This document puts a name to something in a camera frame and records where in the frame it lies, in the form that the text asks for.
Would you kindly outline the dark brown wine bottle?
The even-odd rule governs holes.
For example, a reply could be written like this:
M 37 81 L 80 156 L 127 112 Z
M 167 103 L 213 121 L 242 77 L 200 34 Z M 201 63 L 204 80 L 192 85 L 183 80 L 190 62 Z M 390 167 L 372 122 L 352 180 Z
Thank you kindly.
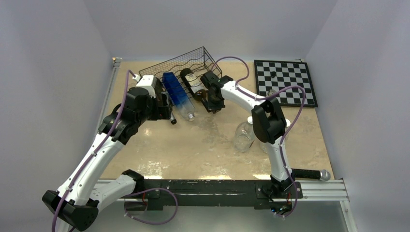
M 183 69 L 180 72 L 180 78 L 196 101 L 201 102 L 206 99 L 206 88 L 200 78 L 196 76 L 191 69 Z

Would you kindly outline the blue square glass bottle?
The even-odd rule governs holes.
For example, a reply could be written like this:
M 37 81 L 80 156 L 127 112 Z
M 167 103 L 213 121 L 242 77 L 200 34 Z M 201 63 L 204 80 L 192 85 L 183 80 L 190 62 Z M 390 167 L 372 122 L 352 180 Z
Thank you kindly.
M 172 102 L 180 115 L 187 121 L 195 120 L 195 107 L 175 74 L 173 72 L 165 72 L 162 75 L 162 83 L 168 91 Z

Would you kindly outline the clear bottle white cap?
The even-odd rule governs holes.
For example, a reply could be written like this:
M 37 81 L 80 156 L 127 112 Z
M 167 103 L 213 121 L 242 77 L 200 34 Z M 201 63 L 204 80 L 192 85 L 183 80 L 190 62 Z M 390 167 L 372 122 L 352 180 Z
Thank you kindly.
M 285 121 L 286 121 L 285 131 L 287 131 L 288 128 L 290 127 L 290 125 L 291 125 L 291 121 L 290 121 L 289 119 L 285 119 Z M 266 148 L 266 144 L 265 144 L 265 143 L 259 141 L 259 147 L 260 147 L 260 149 L 261 149 L 264 153 L 267 154 L 267 148 Z
M 253 130 L 253 119 L 249 116 L 246 121 L 241 122 L 234 134 L 234 148 L 239 152 L 247 152 L 255 141 L 255 133 Z

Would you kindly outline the green wine bottle gold label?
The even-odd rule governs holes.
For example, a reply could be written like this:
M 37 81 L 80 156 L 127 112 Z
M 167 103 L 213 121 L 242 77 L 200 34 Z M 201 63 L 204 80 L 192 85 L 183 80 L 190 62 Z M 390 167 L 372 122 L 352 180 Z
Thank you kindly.
M 172 117 L 170 119 L 170 122 L 171 122 L 172 125 L 175 125 L 177 123 L 177 120 L 174 117 Z

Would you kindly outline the clear glass bottle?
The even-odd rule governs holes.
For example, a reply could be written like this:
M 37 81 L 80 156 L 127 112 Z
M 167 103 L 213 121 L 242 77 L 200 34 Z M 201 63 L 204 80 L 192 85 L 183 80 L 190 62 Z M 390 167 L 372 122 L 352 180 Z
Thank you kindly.
M 271 89 L 267 92 L 267 96 L 272 96 L 276 93 L 276 91 L 274 89 Z

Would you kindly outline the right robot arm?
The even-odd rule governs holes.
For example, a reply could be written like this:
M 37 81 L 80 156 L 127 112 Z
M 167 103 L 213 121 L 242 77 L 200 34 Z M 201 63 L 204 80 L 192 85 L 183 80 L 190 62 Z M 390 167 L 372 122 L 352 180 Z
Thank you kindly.
M 259 96 L 240 86 L 231 77 L 219 78 L 212 71 L 203 74 L 200 80 L 207 89 L 207 100 L 203 101 L 207 111 L 220 111 L 225 107 L 225 100 L 228 100 L 251 114 L 254 134 L 265 144 L 269 156 L 271 190 L 279 197 L 288 193 L 294 177 L 284 144 L 287 123 L 278 100 Z

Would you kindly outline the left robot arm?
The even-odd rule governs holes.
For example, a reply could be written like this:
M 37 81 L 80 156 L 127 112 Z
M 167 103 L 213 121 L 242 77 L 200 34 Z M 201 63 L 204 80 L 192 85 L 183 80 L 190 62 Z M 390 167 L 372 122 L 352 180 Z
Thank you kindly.
M 57 189 L 48 190 L 42 201 L 53 213 L 52 231 L 80 232 L 88 229 L 97 215 L 116 200 L 137 198 L 148 192 L 144 177 L 124 171 L 117 179 L 95 188 L 113 157 L 148 120 L 170 119 L 169 95 L 161 87 L 132 87 L 107 115 L 95 139 L 69 178 Z

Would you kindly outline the black white chessboard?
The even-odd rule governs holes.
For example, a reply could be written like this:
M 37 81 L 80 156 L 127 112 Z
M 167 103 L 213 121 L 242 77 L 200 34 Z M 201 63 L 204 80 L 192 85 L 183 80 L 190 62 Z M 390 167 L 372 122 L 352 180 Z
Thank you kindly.
M 255 60 L 255 81 L 257 94 L 267 96 L 267 92 L 274 89 L 276 92 L 289 86 L 300 86 L 305 90 L 305 107 L 318 106 L 313 88 L 308 64 L 297 61 L 269 61 Z M 276 72 L 276 78 L 271 78 L 271 72 Z

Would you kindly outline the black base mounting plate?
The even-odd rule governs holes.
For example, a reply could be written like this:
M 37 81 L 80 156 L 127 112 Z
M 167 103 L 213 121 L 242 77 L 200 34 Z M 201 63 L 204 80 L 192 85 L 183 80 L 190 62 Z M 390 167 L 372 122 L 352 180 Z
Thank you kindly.
M 280 210 L 295 198 L 302 199 L 300 182 L 284 192 L 270 180 L 147 179 L 127 199 L 143 199 L 149 210 L 164 206 L 252 207 Z

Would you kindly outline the black silver microphone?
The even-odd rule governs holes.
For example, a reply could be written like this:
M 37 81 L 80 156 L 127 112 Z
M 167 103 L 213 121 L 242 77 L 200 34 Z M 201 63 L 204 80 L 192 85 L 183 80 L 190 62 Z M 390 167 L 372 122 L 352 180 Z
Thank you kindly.
M 320 181 L 329 181 L 331 174 L 327 170 L 307 170 L 307 169 L 292 169 L 292 173 L 296 178 L 315 179 Z

